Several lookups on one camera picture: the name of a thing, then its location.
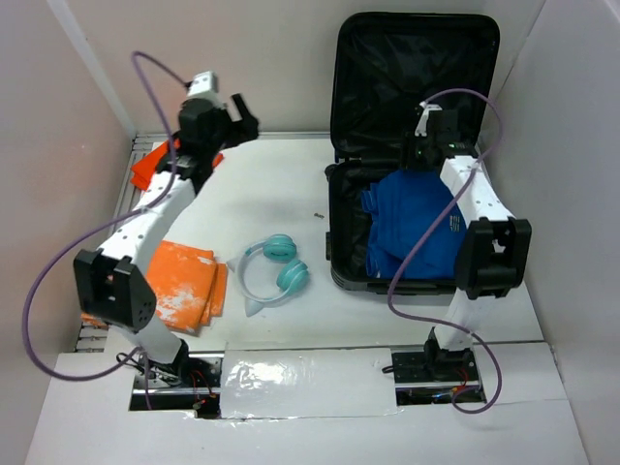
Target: white wall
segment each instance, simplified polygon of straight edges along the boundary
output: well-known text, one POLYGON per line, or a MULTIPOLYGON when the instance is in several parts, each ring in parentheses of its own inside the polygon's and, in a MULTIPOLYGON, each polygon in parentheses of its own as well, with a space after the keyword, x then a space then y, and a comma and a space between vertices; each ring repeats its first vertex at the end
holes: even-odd
POLYGON ((527 282, 591 462, 620 442, 620 20, 604 0, 547 0, 500 95, 491 175, 534 237, 527 282))
MULTIPOLYGON (((21 464, 48 378, 26 358, 21 305, 43 264, 113 211, 130 145, 45 2, 0 6, 0 454, 21 464)), ((52 272, 32 335, 52 364, 77 337, 71 261, 52 272)))
MULTIPOLYGON (((65 0, 49 0, 55 3, 65 0)), ((543 0, 68 0, 139 131, 161 132, 128 54, 141 48, 191 78, 218 72, 222 95, 243 92, 267 130, 326 130, 338 30, 362 11, 477 13, 501 28, 504 82, 543 0)), ((169 118, 183 89, 155 76, 169 118)))

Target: suitcase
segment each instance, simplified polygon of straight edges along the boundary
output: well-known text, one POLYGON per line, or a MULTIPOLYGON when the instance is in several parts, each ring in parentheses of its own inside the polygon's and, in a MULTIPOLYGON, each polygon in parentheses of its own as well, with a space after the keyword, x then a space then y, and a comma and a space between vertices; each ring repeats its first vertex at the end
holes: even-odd
MULTIPOLYGON (((406 131, 418 123, 417 106, 436 92, 466 87, 488 95, 500 33, 484 15, 361 13, 338 34, 330 138, 335 163, 329 189, 326 257, 334 282, 348 291, 388 292, 390 279, 366 274, 372 225, 361 191, 398 168, 406 131)), ((458 109, 464 141, 476 143, 485 103, 451 94, 433 102, 458 109)), ((400 295, 451 294, 453 279, 402 279, 400 295)))

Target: folded blue clothing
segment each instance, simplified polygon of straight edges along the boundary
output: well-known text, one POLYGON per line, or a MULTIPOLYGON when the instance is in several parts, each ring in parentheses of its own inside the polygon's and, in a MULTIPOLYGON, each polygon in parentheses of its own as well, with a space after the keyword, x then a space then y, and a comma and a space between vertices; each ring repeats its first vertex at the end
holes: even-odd
MULTIPOLYGON (((430 224, 453 199, 435 171, 398 170, 369 191, 361 204, 373 219, 368 239, 366 271, 390 278, 430 224)), ((454 260, 465 236, 458 206, 426 240, 405 270, 409 279, 452 278, 454 260)))

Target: white table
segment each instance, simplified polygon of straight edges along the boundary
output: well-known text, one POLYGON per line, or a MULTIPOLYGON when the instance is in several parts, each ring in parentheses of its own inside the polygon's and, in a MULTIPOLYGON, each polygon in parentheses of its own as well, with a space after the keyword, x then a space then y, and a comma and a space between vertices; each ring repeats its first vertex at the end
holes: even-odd
MULTIPOLYGON (((430 325, 404 321, 387 307, 385 295, 338 288, 326 260, 329 230, 325 167, 333 147, 322 139, 262 139, 228 150, 200 194, 178 218, 167 240, 213 250, 227 261, 246 245, 275 233, 290 235, 298 256, 312 273, 303 294, 278 308, 246 318, 243 297, 229 277, 222 318, 211 320, 198 337, 181 335, 192 351, 258 348, 367 347, 423 344, 430 325), (314 216, 320 213, 320 219, 314 216)), ((254 259, 248 286, 257 295, 278 292, 281 265, 254 259)), ((442 317, 450 295, 397 297, 399 308, 442 317)), ((480 331, 489 342, 542 341, 525 285, 498 300, 480 331)), ((110 334, 106 350, 128 346, 110 334)))
MULTIPOLYGON (((425 341, 429 327, 393 316, 385 296, 346 293, 333 284, 325 260, 323 173, 331 161, 326 139, 260 140, 231 150, 173 225, 167 239, 213 249, 223 260, 260 237, 287 233, 312 271, 303 295, 251 319, 229 280, 223 317, 198 337, 181 336, 193 351, 425 341)), ((257 293, 275 291, 278 268, 256 261, 248 271, 250 285, 257 293)), ((411 313, 433 316, 442 316, 449 302, 449 296, 398 299, 411 313)), ((585 465, 549 348, 544 342, 527 342, 543 337, 525 286, 498 302, 480 334, 492 342, 516 342, 493 346, 505 388, 498 404, 480 416, 460 415, 450 405, 407 407, 396 415, 368 418, 246 421, 193 419, 187 412, 128 412, 134 378, 128 368, 92 383, 52 380, 27 463, 585 465)), ((124 340, 111 334, 103 354, 64 354, 56 368, 76 374, 100 371, 125 348, 124 340)), ((490 395, 497 378, 481 348, 475 350, 490 395)))

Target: headphones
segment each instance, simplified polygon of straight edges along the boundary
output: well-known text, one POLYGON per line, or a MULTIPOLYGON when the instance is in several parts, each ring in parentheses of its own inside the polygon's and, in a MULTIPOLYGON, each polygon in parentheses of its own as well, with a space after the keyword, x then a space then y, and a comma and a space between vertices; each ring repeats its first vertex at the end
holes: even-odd
POLYGON ((241 292, 245 295, 245 315, 247 317, 256 315, 264 307, 274 306, 285 298, 298 293, 308 284, 310 279, 308 265, 296 259, 296 255, 297 246, 293 240, 285 234, 275 234, 266 240, 250 245, 240 258, 228 262, 229 268, 236 273, 241 292), (261 249, 263 249, 263 255, 268 259, 286 264, 275 281, 282 292, 273 297, 258 297, 252 294, 245 285, 243 278, 251 256, 261 249))

